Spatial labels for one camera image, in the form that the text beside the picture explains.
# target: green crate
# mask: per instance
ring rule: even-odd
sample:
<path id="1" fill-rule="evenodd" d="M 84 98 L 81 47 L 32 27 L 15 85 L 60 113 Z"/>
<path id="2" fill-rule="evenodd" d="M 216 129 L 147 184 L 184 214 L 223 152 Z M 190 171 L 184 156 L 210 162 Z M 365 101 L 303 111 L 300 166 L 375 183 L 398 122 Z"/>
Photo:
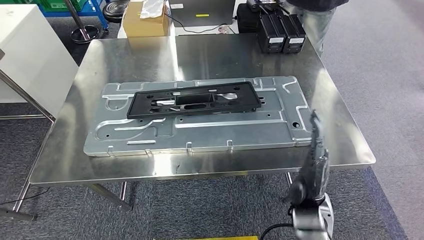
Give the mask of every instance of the green crate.
<path id="1" fill-rule="evenodd" d="M 83 9 L 88 0 L 71 0 L 73 7 L 77 12 Z M 68 12 L 68 8 L 63 0 L 40 0 L 46 12 Z"/>
<path id="2" fill-rule="evenodd" d="M 39 4 L 40 2 L 38 0 L 16 0 L 17 2 L 20 1 L 20 4 Z"/>
<path id="3" fill-rule="evenodd" d="M 18 0 L 0 0 L 0 4 L 20 4 Z"/>

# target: floor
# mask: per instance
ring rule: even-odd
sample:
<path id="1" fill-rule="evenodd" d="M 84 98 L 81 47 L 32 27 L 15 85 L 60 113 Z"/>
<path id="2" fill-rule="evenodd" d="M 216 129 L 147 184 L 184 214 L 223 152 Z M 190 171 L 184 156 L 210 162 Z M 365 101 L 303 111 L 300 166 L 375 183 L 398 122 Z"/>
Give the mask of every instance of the floor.
<path id="1" fill-rule="evenodd" d="M 336 11 L 323 54 L 409 239 L 424 239 L 423 12 L 423 0 L 351 0 Z"/>
<path id="2" fill-rule="evenodd" d="M 424 125 L 423 12 L 422 0 L 352 0 L 339 7 L 331 23 L 322 60 L 377 159 L 372 170 L 332 171 L 329 192 L 338 224 L 335 239 L 405 239 L 403 231 L 409 239 L 424 239 L 424 215 L 420 212 L 424 209 L 424 144 L 420 134 Z M 84 21 L 96 23 L 94 18 Z M 72 21 L 49 22 L 79 64 L 85 48 L 59 34 L 70 32 L 75 27 Z M 112 29 L 104 37 L 113 38 L 117 26 Z M 2 114 L 14 112 L 13 107 L 0 106 L 0 110 Z M 46 127 L 42 120 L 0 125 L 0 130 L 8 129 L 2 134 L 14 136 L 0 141 L 1 201 L 16 198 L 28 170 L 25 166 L 34 159 Z M 17 168 L 16 160 L 24 167 Z M 285 191 L 279 186 L 283 179 L 276 174 L 132 183 L 131 192 L 136 194 L 130 201 L 137 208 L 130 215 L 84 187 L 52 188 L 24 206 L 24 211 L 40 213 L 38 222 L 8 219 L 0 222 L 0 229 L 16 239 L 259 234 L 267 225 L 286 220 L 279 219 L 285 206 L 278 203 L 281 196 L 275 195 Z M 116 184 L 108 187 L 117 190 Z M 34 187 L 30 194 L 40 191 Z M 291 239 L 293 235 L 279 232 L 270 239 L 283 236 Z"/>

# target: black case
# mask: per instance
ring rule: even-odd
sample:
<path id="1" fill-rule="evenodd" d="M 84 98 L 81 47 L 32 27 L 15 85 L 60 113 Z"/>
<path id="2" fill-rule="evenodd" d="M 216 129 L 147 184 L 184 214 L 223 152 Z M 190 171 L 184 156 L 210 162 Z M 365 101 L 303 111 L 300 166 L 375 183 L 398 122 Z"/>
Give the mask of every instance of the black case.
<path id="1" fill-rule="evenodd" d="M 280 16 L 276 12 L 260 14 L 257 38 L 262 52 L 280 53 L 282 51 L 286 33 Z"/>
<path id="2" fill-rule="evenodd" d="M 284 41 L 284 46 L 282 48 L 282 53 L 300 53 L 306 39 L 306 33 L 304 28 L 302 27 L 301 21 L 295 14 L 287 16 L 280 12 L 279 17 L 281 25 L 283 26 L 284 31 L 287 34 L 286 39 Z"/>

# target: white cabinet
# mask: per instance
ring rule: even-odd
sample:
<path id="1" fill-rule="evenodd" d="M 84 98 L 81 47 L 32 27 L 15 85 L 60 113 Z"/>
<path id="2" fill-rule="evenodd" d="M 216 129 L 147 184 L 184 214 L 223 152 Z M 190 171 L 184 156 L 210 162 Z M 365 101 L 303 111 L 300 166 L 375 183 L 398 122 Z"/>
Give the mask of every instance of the white cabinet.
<path id="1" fill-rule="evenodd" d="M 78 66 L 35 4 L 0 5 L 0 69 L 56 117 Z M 0 103 L 25 102 L 0 80 Z"/>

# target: yellow label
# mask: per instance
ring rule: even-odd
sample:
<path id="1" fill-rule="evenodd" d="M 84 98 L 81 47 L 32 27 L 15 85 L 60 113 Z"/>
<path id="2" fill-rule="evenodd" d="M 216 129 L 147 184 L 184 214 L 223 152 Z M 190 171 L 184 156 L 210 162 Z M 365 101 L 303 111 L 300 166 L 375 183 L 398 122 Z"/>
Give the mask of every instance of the yellow label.
<path id="1" fill-rule="evenodd" d="M 191 240 L 258 240 L 257 236 L 232 236 L 232 237 L 216 237 L 216 238 L 202 238 Z"/>

